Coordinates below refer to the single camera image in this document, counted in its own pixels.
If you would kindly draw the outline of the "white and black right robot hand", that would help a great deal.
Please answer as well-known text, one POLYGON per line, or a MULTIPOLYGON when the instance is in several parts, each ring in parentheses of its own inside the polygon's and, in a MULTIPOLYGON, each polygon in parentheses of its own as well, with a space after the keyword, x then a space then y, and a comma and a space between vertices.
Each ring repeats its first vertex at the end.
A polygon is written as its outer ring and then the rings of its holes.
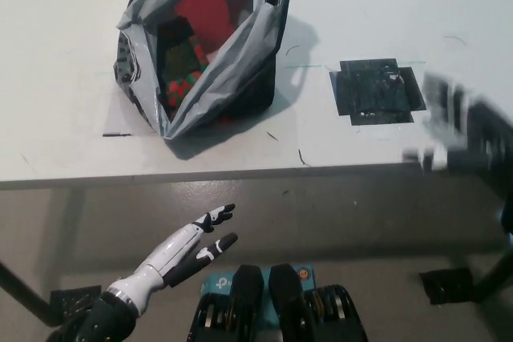
POLYGON ((429 117, 423 121, 436 144, 403 152, 402 161, 416 163, 424 172, 475 171, 487 157, 472 151, 469 139, 469 110, 475 95, 461 83, 434 72, 424 74, 422 93, 429 117))

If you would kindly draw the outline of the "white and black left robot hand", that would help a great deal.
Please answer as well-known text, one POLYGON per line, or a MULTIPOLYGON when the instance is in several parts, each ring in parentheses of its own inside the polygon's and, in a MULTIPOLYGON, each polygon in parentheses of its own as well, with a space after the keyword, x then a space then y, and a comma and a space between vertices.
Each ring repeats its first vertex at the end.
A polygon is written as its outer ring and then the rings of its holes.
POLYGON ((107 292, 125 303, 137 317, 147 310, 151 294, 173 288, 208 266, 237 240, 235 233, 196 251, 201 237, 232 218, 234 204, 213 209, 172 233, 128 277, 116 280, 107 292))

